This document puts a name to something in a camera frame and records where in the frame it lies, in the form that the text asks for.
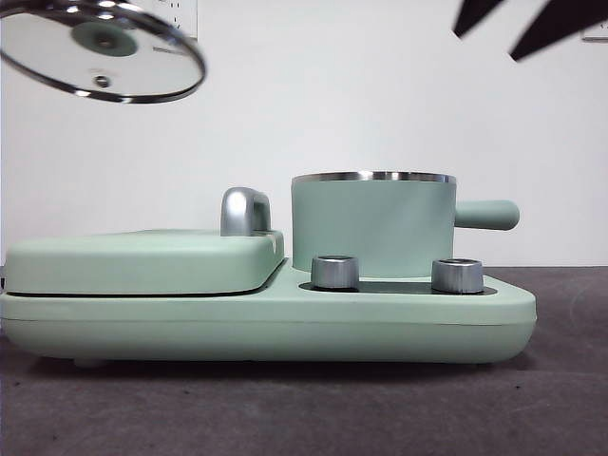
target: black object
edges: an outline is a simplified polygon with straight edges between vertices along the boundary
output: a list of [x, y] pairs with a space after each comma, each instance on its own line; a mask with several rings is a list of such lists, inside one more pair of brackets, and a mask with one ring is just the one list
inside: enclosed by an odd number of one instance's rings
[[460, 6], [454, 33], [462, 38], [465, 33], [484, 19], [503, 0], [464, 0]]
[[511, 57], [520, 60], [560, 39], [586, 29], [608, 18], [608, 1], [551, 0], [511, 50]]
[[[462, 37], [481, 22], [502, 0], [463, 0], [454, 33]], [[511, 57], [521, 58], [545, 48], [579, 30], [608, 19], [607, 0], [550, 0], [528, 27]]]
[[[448, 293], [434, 290], [430, 282], [380, 282], [360, 281], [359, 288], [321, 288], [312, 282], [300, 283], [299, 288], [309, 292], [332, 292], [332, 293], [371, 293], [379, 295], [460, 295], [459, 293]], [[493, 288], [484, 287], [479, 293], [467, 294], [467, 296], [495, 295], [497, 291]]]

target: lid handle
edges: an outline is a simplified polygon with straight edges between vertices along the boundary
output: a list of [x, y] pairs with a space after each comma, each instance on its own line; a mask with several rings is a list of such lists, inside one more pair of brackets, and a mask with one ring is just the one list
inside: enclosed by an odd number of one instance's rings
[[253, 188], [232, 187], [221, 200], [221, 236], [253, 236], [271, 231], [268, 197]]

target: stainless steel rim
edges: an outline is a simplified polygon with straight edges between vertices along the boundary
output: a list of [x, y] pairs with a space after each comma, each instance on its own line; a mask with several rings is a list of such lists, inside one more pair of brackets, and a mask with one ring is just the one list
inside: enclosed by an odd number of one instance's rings
[[12, 67], [28, 75], [43, 84], [52, 86], [80, 97], [87, 97], [95, 100], [103, 100], [106, 102], [124, 103], [124, 104], [152, 104], [172, 102], [184, 98], [199, 88], [206, 76], [206, 67], [202, 55], [200, 55], [197, 47], [190, 42], [176, 28], [165, 24], [160, 19], [144, 12], [141, 8], [128, 3], [127, 1], [110, 1], [110, 2], [95, 2], [91, 0], [15, 0], [2, 2], [0, 4], [0, 19], [12, 16], [14, 14], [33, 14], [45, 16], [50, 14], [62, 14], [69, 7], [77, 7], [77, 13], [71, 13], [70, 17], [80, 14], [98, 15], [102, 12], [110, 12], [127, 18], [132, 23], [136, 24], [140, 29], [160, 36], [165, 41], [175, 41], [183, 45], [183, 48], [195, 60], [199, 67], [201, 77], [189, 87], [176, 92], [154, 94], [154, 95], [129, 95], [102, 92], [101, 90], [82, 90], [81, 88], [50, 78], [42, 73], [39, 73], [31, 68], [21, 65], [14, 60], [3, 50], [0, 50], [2, 59]]
[[446, 174], [417, 173], [407, 171], [346, 171], [297, 176], [292, 183], [314, 181], [423, 181], [456, 183], [456, 178]]

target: mint green pot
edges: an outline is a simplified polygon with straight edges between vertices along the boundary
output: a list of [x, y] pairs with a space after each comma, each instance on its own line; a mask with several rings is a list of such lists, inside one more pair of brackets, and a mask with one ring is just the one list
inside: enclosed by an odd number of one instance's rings
[[454, 226], [510, 229], [517, 206], [506, 200], [456, 203], [451, 176], [347, 172], [292, 182], [294, 267], [318, 255], [359, 258], [363, 277], [430, 276], [434, 259], [453, 256]]

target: pot rim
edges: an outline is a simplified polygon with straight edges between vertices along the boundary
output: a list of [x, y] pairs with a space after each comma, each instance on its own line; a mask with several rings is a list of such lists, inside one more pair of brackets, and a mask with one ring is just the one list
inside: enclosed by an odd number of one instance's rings
[[316, 181], [424, 181], [456, 183], [456, 178], [447, 174], [409, 171], [344, 171], [296, 176], [292, 179], [292, 184]]

